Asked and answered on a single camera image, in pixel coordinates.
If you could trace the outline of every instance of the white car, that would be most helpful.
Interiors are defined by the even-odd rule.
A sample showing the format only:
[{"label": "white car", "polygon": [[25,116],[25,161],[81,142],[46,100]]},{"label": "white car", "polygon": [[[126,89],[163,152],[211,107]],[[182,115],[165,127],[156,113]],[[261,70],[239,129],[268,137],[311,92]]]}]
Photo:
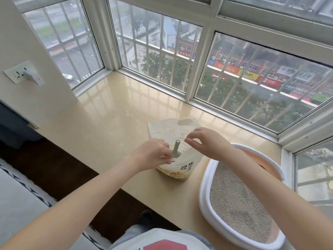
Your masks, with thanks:
[{"label": "white car", "polygon": [[74,79],[73,75],[67,75],[67,74],[63,74],[64,78],[68,81],[72,81]]}]

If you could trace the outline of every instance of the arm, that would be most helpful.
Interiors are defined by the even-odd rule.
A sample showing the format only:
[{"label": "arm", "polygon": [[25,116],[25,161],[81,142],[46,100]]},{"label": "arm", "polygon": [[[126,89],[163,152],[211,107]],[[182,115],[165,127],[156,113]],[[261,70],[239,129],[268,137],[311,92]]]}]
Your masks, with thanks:
[{"label": "arm", "polygon": [[191,132],[185,142],[227,165],[256,195],[294,248],[333,249],[333,222],[220,134],[201,127]]},{"label": "arm", "polygon": [[107,172],[93,178],[42,213],[0,250],[68,249],[106,202],[136,173],[170,164],[172,151],[164,140],[151,139]]}]

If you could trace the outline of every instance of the dark wooden floor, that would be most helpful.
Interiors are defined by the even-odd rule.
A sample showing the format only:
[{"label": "dark wooden floor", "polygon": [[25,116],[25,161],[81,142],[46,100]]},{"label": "dark wooden floor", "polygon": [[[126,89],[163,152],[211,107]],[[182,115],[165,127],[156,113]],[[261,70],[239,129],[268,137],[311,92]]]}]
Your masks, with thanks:
[{"label": "dark wooden floor", "polygon": [[[58,201],[98,175],[47,139],[28,141],[19,150],[0,141],[0,158]],[[148,207],[120,189],[96,215],[91,226],[115,242],[127,228],[136,223],[145,209]],[[159,214],[155,213],[155,217],[157,227],[180,230]]]}]

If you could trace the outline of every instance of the beige countertop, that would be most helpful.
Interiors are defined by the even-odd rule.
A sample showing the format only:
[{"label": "beige countertop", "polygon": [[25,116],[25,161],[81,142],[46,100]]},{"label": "beige countertop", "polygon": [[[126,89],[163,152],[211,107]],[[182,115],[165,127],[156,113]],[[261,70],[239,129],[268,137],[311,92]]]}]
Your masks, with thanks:
[{"label": "beige countertop", "polygon": [[[37,131],[103,173],[148,139],[147,122],[186,117],[280,163],[279,145],[118,72],[110,73]],[[198,193],[208,161],[203,157],[184,182],[153,169],[137,174],[122,189],[178,227],[201,234],[215,249],[238,249],[220,236],[200,212]]]}]

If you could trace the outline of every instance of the white t-shirt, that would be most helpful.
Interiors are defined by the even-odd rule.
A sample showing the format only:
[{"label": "white t-shirt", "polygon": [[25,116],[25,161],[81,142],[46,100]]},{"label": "white t-shirt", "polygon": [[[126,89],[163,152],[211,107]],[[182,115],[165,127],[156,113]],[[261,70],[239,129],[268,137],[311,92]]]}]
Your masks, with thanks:
[{"label": "white t-shirt", "polygon": [[154,228],[116,246],[113,250],[209,250],[196,237],[160,228]]}]

